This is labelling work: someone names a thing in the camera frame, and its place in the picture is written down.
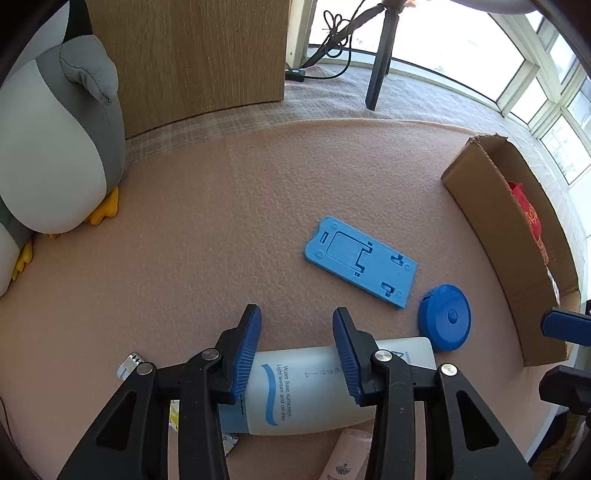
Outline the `black tripod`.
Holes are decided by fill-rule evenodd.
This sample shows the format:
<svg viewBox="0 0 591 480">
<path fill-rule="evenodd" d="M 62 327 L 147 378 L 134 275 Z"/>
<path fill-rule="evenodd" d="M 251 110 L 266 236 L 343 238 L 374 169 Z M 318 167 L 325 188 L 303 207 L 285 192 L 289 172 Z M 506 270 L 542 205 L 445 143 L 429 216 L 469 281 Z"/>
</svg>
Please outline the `black tripod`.
<svg viewBox="0 0 591 480">
<path fill-rule="evenodd" d="M 325 25 L 325 35 L 310 57 L 304 60 L 300 69 L 308 70 L 322 59 L 338 59 L 342 53 L 346 54 L 346 63 L 342 70 L 328 76 L 308 76 L 314 80 L 334 80 L 341 77 L 353 64 L 353 54 L 367 54 L 373 57 L 372 72 L 366 93 L 365 105 L 370 111 L 375 111 L 380 98 L 384 80 L 391 69 L 394 51 L 394 37 L 396 37 L 402 12 L 406 1 L 379 1 L 373 7 L 363 10 L 365 1 L 360 1 L 349 17 L 339 13 L 332 13 L 328 9 L 322 12 L 322 22 Z M 356 46 L 356 31 L 366 24 L 381 17 L 382 25 L 379 41 L 374 50 Z"/>
</svg>

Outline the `red fabric bag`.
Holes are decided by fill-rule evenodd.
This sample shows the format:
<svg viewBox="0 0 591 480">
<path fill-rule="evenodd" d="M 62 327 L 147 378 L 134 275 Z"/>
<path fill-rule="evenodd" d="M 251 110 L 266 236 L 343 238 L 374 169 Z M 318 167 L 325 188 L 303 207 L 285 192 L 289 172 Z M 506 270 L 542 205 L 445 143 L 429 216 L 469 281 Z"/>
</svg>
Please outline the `red fabric bag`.
<svg viewBox="0 0 591 480">
<path fill-rule="evenodd" d="M 536 242 L 536 245 L 538 246 L 538 248 L 540 250 L 544 264 L 548 265 L 549 264 L 549 256 L 548 256 L 546 247 L 545 247 L 543 239 L 542 239 L 542 222 L 539 219 L 534 206 L 531 204 L 531 202 L 526 197 L 526 195 L 523 191 L 523 185 L 521 183 L 515 183 L 515 182 L 508 181 L 507 185 L 509 186 L 509 189 L 510 189 L 513 197 L 516 199 L 517 203 L 519 204 L 520 208 L 522 209 L 523 215 L 529 224 L 530 231 L 532 233 L 534 241 Z"/>
</svg>

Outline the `cardboard box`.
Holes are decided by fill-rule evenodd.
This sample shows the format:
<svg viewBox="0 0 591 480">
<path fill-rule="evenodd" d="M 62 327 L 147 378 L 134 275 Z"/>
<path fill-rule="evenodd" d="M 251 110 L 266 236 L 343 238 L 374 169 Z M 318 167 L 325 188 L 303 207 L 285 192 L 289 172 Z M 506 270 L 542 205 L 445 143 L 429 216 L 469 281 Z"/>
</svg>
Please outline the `cardboard box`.
<svg viewBox="0 0 591 480">
<path fill-rule="evenodd" d="M 517 328 L 524 364 L 555 364 L 571 347 L 545 337 L 543 315 L 554 307 L 579 309 L 579 278 L 556 211 L 519 150 L 499 135 L 470 138 L 441 180 L 483 245 Z M 542 222 L 545 265 L 522 209 L 507 182 L 521 183 Z"/>
</svg>

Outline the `white COGI spray bottle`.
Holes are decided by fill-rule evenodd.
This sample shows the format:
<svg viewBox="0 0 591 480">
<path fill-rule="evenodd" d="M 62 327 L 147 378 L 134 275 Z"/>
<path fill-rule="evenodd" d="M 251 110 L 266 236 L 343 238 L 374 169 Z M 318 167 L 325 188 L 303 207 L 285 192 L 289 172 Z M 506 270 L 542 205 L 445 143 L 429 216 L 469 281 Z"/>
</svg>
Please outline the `white COGI spray bottle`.
<svg viewBox="0 0 591 480">
<path fill-rule="evenodd" d="M 359 429 L 345 429 L 339 436 L 320 480 L 356 479 L 369 457 L 372 435 Z"/>
</svg>

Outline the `wooden cabinet panel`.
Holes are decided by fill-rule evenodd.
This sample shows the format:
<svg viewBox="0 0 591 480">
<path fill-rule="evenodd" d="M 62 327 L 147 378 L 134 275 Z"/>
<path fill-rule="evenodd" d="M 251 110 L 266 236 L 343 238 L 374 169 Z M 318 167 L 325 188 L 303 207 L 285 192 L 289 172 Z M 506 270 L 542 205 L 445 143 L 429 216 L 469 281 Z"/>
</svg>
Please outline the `wooden cabinet panel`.
<svg viewBox="0 0 591 480">
<path fill-rule="evenodd" d="M 126 137 L 283 100 L 287 1 L 90 1 L 114 62 Z"/>
</svg>

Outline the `patterned lighter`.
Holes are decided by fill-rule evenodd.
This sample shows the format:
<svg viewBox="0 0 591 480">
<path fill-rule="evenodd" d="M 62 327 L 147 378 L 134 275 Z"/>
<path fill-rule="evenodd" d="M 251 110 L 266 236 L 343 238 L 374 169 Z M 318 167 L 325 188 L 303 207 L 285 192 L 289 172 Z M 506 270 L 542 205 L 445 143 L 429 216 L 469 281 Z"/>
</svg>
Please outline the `patterned lighter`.
<svg viewBox="0 0 591 480">
<path fill-rule="evenodd" d="M 143 362 L 142 357 L 137 352 L 131 352 L 117 369 L 117 377 L 125 380 L 135 368 Z"/>
</svg>

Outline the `grey penguin plush front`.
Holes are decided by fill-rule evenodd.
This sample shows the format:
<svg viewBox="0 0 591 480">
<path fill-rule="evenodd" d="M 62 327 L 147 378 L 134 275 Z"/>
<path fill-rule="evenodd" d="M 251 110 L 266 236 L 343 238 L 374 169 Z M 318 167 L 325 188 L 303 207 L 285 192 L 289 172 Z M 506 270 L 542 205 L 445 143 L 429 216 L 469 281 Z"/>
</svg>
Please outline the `grey penguin plush front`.
<svg viewBox="0 0 591 480">
<path fill-rule="evenodd" d="M 114 63 L 94 35 L 55 46 L 1 88 L 1 198 L 25 227 L 62 234 L 118 211 L 125 139 Z"/>
</svg>

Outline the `blue round tape measure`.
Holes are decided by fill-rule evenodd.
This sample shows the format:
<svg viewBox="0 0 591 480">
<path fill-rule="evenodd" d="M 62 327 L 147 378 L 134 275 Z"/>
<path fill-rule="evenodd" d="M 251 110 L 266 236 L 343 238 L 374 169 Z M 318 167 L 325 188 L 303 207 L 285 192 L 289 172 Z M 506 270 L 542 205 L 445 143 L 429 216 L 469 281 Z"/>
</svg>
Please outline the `blue round tape measure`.
<svg viewBox="0 0 591 480">
<path fill-rule="evenodd" d="M 464 345 L 472 326 L 469 301 L 460 288 L 440 285 L 422 299 L 418 312 L 418 328 L 439 352 L 452 352 Z"/>
</svg>

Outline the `grey penguin plush rear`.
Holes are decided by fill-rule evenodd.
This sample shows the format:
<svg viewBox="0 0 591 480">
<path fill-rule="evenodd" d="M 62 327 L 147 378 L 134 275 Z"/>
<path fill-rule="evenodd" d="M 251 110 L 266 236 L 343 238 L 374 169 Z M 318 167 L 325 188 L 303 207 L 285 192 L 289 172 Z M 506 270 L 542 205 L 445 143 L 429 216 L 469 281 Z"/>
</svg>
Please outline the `grey penguin plush rear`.
<svg viewBox="0 0 591 480">
<path fill-rule="evenodd" d="M 18 221 L 1 202 L 1 294 L 4 295 L 12 280 L 18 277 L 32 260 L 33 232 Z"/>
</svg>

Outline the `blue phone stand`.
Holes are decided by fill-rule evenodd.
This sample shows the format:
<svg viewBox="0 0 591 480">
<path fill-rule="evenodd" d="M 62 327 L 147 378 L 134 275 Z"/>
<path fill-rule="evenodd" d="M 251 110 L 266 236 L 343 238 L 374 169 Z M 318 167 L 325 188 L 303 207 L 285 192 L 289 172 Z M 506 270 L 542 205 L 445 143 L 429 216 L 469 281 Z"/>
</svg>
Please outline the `blue phone stand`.
<svg viewBox="0 0 591 480">
<path fill-rule="evenodd" d="M 331 216 L 318 223 L 304 258 L 399 308 L 407 305 L 418 268 L 411 258 Z"/>
</svg>

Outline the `white sunscreen bottle blue cap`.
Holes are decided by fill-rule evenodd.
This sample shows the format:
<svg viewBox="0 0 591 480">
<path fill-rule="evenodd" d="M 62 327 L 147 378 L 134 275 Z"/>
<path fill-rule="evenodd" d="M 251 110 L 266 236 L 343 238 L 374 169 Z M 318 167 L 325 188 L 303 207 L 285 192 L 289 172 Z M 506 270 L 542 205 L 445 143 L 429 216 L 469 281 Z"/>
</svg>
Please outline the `white sunscreen bottle blue cap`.
<svg viewBox="0 0 591 480">
<path fill-rule="evenodd" d="M 226 434 L 290 436 L 325 432 L 374 419 L 349 395 L 334 346 L 257 352 L 245 392 L 218 407 Z"/>
</svg>

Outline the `grey penguin plush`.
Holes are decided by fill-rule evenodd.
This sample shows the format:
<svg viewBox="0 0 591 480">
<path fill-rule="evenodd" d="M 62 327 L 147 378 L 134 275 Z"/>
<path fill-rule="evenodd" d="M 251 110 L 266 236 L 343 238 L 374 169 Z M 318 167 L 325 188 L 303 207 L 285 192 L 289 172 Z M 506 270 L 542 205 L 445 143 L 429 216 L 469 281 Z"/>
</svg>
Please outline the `grey penguin plush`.
<svg viewBox="0 0 591 480">
<path fill-rule="evenodd" d="M 1 88 L 1 198 L 25 227 L 62 234 L 118 211 L 125 139 L 114 63 L 94 35 L 55 46 Z"/>
<path fill-rule="evenodd" d="M 1 294 L 4 295 L 12 280 L 18 277 L 32 260 L 33 232 L 18 221 L 1 202 Z"/>
</svg>

